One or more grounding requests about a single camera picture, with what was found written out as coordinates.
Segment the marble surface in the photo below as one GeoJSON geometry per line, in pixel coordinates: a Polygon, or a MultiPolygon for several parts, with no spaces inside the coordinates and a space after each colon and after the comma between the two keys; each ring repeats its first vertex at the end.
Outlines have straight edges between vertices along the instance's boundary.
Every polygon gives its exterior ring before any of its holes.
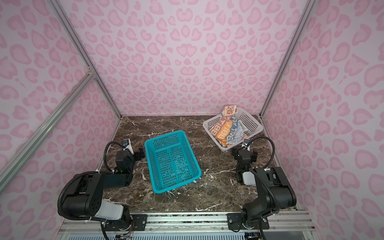
{"type": "MultiPolygon", "coordinates": [[[[133,150],[144,148],[144,142],[171,131],[185,131],[201,168],[201,178],[162,194],[152,190],[147,159],[136,162],[134,177],[128,187],[104,190],[103,198],[115,203],[127,204],[131,212],[190,212],[190,211],[239,211],[243,204],[257,197],[254,186],[236,182],[237,161],[230,151],[221,152],[205,132],[202,123],[212,116],[143,116],[124,117],[114,141],[130,138],[133,150]]],[[[251,146],[258,152],[254,167],[262,167],[271,156],[266,140],[251,146]]],[[[120,150],[112,145],[108,165],[116,166],[115,154],[120,150]]]]}

